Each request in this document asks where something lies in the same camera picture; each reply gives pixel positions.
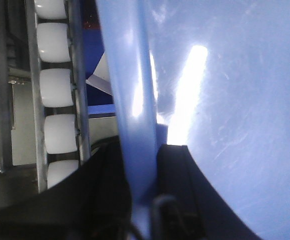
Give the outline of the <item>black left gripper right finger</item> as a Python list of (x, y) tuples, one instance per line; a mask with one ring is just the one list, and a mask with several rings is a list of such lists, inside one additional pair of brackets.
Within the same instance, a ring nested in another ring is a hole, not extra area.
[(196, 165), (187, 146), (157, 153), (158, 195), (150, 209), (153, 240), (258, 240)]

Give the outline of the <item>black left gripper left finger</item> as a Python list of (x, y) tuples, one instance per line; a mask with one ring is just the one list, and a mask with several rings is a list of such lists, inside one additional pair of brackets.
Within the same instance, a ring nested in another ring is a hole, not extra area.
[(94, 155), (52, 188), (0, 209), (0, 240), (123, 240), (132, 197), (120, 140), (99, 140)]

